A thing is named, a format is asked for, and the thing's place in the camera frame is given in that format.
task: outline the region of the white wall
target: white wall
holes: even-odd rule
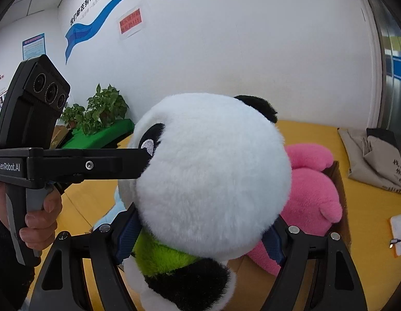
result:
[[[83,2],[62,1],[63,34]],[[137,5],[146,26],[120,40],[116,21]],[[134,120],[166,95],[207,91],[264,97],[284,119],[365,128],[381,78],[369,16],[364,0],[123,0],[73,48],[67,79],[79,103],[111,83]]]
[[[53,64],[66,74],[66,40],[61,33],[58,11],[47,10],[27,16],[0,29],[0,90],[7,89],[19,63],[23,60],[22,41],[45,33],[45,49]]]

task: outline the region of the red sign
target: red sign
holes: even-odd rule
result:
[[[137,26],[141,22],[142,22],[142,15],[140,13],[140,8],[139,8],[120,21],[121,34],[124,34],[125,32],[129,31],[131,28]]]

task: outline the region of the blue gripper pad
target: blue gripper pad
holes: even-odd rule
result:
[[[262,243],[270,259],[273,259],[278,265],[284,261],[285,256],[282,252],[281,238],[275,231],[274,227],[270,227],[262,236]]]
[[[120,234],[117,253],[115,255],[117,265],[121,264],[126,258],[130,257],[141,230],[142,224],[136,212],[130,217]]]

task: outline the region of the black sleeve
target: black sleeve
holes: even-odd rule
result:
[[[22,307],[34,276],[33,267],[18,263],[11,233],[0,221],[0,290],[16,310]]]

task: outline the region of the screw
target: screw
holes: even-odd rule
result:
[[[298,234],[300,232],[300,228],[298,228],[296,225],[290,225],[288,230],[291,234]]]
[[[89,171],[91,171],[94,168],[94,163],[89,160],[85,163],[85,168],[87,168]]]
[[[65,240],[69,236],[69,233],[67,231],[63,231],[61,235],[59,236],[60,240]]]
[[[109,224],[102,224],[100,226],[100,228],[98,228],[98,230],[100,230],[100,232],[108,232],[111,229],[111,226]]]
[[[336,241],[340,240],[340,234],[338,234],[336,232],[332,232],[330,236],[333,240],[336,240]]]

